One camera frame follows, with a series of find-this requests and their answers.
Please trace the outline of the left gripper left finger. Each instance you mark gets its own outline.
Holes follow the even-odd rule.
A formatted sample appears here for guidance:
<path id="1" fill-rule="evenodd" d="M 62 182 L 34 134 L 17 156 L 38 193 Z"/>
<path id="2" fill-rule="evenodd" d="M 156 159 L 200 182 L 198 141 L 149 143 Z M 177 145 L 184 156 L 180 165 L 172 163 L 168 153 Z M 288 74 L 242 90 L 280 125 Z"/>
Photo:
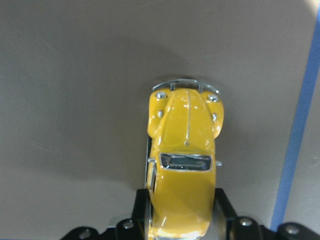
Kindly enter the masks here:
<path id="1" fill-rule="evenodd" d="M 146 188 L 138 189 L 131 217 L 109 226 L 103 233 L 88 226 L 76 227 L 63 240 L 146 240 L 149 228 L 150 196 Z"/>

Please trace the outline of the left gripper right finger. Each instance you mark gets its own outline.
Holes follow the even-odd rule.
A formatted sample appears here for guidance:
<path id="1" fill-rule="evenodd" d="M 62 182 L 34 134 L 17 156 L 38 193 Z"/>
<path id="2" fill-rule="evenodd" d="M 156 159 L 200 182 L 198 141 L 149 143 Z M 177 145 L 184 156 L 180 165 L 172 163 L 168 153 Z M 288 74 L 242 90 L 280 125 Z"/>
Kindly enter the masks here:
<path id="1" fill-rule="evenodd" d="M 270 230 L 248 216 L 237 215 L 225 191 L 215 189 L 213 223 L 219 240 L 318 240 L 320 235 L 308 227 L 286 222 Z"/>

